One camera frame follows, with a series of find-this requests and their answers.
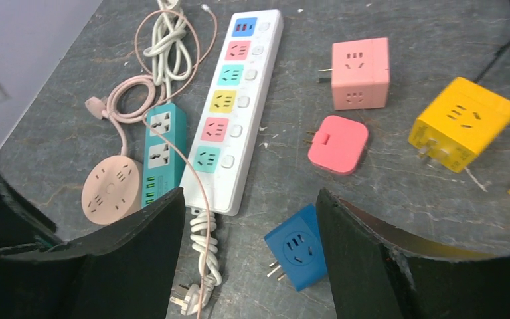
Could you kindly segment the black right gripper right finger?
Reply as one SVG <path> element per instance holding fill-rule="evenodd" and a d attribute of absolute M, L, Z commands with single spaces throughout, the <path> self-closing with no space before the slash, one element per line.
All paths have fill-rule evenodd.
<path fill-rule="evenodd" d="M 425 239 L 327 189 L 316 209 L 338 318 L 510 318 L 510 255 Z"/>

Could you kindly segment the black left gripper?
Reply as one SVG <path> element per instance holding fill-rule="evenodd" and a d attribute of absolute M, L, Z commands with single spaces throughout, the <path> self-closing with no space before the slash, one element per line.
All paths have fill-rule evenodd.
<path fill-rule="evenodd" d="M 0 253 L 43 251 L 63 244 L 57 226 L 0 174 Z"/>

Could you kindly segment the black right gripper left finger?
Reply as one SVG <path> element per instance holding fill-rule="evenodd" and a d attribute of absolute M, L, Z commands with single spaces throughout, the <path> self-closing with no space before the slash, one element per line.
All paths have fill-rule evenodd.
<path fill-rule="evenodd" d="M 184 223 L 175 188 L 68 244 L 0 255 L 0 318 L 164 318 Z"/>

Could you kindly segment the round pink socket hub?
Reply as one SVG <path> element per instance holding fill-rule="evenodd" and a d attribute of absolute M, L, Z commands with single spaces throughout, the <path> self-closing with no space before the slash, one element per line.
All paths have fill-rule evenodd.
<path fill-rule="evenodd" d="M 102 160 L 87 177 L 81 196 L 85 216 L 109 225 L 141 209 L 143 164 L 127 156 Z"/>

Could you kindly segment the dark blue cube socket adapter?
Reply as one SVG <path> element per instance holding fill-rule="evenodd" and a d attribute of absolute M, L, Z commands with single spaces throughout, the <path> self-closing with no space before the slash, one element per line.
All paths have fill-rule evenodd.
<path fill-rule="evenodd" d="M 294 289 L 301 291 L 327 275 L 315 205 L 294 213 L 264 240 L 275 257 L 268 278 L 288 278 Z"/>

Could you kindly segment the white long power strip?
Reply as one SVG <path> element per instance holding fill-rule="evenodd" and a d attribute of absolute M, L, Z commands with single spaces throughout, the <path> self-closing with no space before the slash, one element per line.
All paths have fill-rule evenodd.
<path fill-rule="evenodd" d="M 277 9 L 231 17 L 180 184 L 194 215 L 240 210 L 283 28 Z"/>

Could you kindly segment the pink plug adapter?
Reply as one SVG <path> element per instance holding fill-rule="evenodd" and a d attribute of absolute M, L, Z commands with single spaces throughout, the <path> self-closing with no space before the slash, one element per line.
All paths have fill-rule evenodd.
<path fill-rule="evenodd" d="M 336 175 L 352 174 L 359 163 L 369 138 L 367 127 L 337 115 L 327 116 L 315 132 L 309 131 L 309 161 L 316 167 Z"/>

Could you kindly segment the teal power strip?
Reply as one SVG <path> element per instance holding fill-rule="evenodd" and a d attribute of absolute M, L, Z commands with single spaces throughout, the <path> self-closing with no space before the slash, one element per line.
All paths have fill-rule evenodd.
<path fill-rule="evenodd" d="M 179 186 L 185 162 L 165 141 L 183 153 L 187 150 L 187 116 L 174 103 L 147 113 L 141 206 L 145 207 Z"/>

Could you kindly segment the yellow cube socket adapter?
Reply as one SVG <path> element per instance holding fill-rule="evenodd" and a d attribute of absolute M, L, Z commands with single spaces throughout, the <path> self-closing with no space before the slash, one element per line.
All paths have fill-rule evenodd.
<path fill-rule="evenodd" d="M 510 100 L 457 77 L 415 119 L 408 141 L 459 173 L 509 124 Z"/>

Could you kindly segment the pink cube socket adapter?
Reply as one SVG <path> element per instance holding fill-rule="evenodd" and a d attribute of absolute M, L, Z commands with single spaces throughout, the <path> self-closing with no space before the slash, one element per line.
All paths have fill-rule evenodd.
<path fill-rule="evenodd" d="M 329 71 L 335 110 L 384 108 L 390 86 L 389 39 L 333 43 Z"/>

